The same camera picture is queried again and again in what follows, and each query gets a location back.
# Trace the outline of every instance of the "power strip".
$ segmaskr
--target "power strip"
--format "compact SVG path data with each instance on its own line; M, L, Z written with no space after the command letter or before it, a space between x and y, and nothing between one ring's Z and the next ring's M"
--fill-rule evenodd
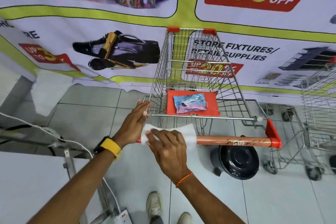
M114 218L115 224L133 224L128 214L127 209L123 210L119 215Z

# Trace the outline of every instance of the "wristwatch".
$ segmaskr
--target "wristwatch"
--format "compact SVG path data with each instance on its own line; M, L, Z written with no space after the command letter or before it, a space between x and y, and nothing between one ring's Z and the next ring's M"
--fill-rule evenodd
M93 152L94 154L98 154L102 152L104 149L112 152L115 155L115 160L117 160L122 154L122 150L119 147L119 145L117 145L115 141L113 141L112 138L108 136L104 137L103 140L100 141L100 143L95 147Z

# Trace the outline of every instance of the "white cable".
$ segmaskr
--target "white cable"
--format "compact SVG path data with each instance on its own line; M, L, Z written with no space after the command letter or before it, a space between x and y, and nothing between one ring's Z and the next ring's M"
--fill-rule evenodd
M27 124L27 125L30 125L30 126L32 126L32 127L34 127L34 128L38 128L38 129L42 130L43 132L45 132L45 133L51 135L52 137L55 137L55 138L61 140L61 141L66 141L66 142L69 142L69 143L75 143L75 144L78 144L79 146L82 147L83 150L86 150L86 151L89 153L91 159L93 159L93 155L92 155L92 153L91 153L91 152L90 152L84 145L82 145L82 144L79 143L79 142L62 139L62 138L60 138L60 137L55 136L54 134L50 133L49 131L45 130L44 128L42 128L42 127L40 127L40 126L38 126L38 125L30 124L29 122L27 122L27 121L25 121L25 120L22 120L22 119L19 119L19 118L16 118L16 117L13 117L13 116L4 114L4 113L2 113L2 112L0 112L0 114L1 114L2 116L8 117L8 118L11 118L11 119L15 119L15 120L21 121L21 122L23 122L23 123L25 123L25 124ZM120 213L121 213L121 210L120 210L120 207L119 207L117 198L115 197L115 195L114 195L112 189L111 189L110 186L107 184L107 181L106 181L106 179L105 179L104 177L103 177L103 181L104 181L104 183L106 184L107 188L110 190L110 192L111 192L111 194L112 194L112 196L113 196L113 198L114 198L114 201L115 201L115 203L116 203L116 205L117 205L118 213L120 214Z

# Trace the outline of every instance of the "hand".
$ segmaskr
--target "hand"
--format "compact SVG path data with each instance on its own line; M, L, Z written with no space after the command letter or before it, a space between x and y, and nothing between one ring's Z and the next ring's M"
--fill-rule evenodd
M151 101L142 103L139 99L136 107L127 115L121 128L114 135L113 140L124 148L126 145L135 143L141 136L142 125L147 119L147 108L150 107Z
M146 132L149 142L147 145L152 150L162 172L176 185L191 171L187 167L187 146L182 134L176 130L158 131L152 129Z

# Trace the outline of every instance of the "wall banner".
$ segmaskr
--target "wall banner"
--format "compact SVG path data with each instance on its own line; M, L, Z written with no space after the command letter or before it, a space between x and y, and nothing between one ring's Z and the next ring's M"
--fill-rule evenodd
M0 0L0 53L33 75L47 69L85 85L148 92L167 27L214 28L220 43L191 33L189 51L221 44L244 93L298 96L301 82L336 56L335 3ZM192 61L202 66L202 60Z

